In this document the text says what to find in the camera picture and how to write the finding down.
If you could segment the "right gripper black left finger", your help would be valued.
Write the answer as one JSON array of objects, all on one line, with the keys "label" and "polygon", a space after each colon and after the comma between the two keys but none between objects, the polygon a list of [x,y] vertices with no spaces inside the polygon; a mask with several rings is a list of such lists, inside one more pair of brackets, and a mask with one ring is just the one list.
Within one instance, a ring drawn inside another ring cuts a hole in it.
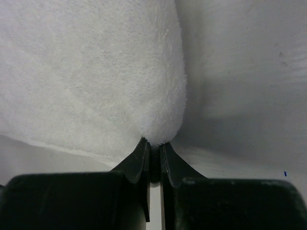
[{"label": "right gripper black left finger", "polygon": [[111,170],[123,173],[132,184],[147,222],[150,221],[150,151],[149,142],[141,138],[134,151]]}]

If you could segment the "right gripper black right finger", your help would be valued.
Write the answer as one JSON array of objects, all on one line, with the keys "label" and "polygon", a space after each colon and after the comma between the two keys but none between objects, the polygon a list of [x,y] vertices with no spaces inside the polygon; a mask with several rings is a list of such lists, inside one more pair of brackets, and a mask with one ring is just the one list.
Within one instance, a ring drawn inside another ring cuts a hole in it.
[{"label": "right gripper black right finger", "polygon": [[159,147],[162,229],[174,230],[176,223],[177,190],[185,177],[206,177],[184,161],[168,142]]}]

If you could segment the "white towel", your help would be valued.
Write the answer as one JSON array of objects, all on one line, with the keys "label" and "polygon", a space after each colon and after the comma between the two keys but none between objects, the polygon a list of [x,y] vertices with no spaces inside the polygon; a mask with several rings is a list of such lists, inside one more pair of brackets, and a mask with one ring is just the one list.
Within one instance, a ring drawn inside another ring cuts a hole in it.
[{"label": "white towel", "polygon": [[114,166],[171,141],[187,76],[173,0],[3,0],[0,133]]}]

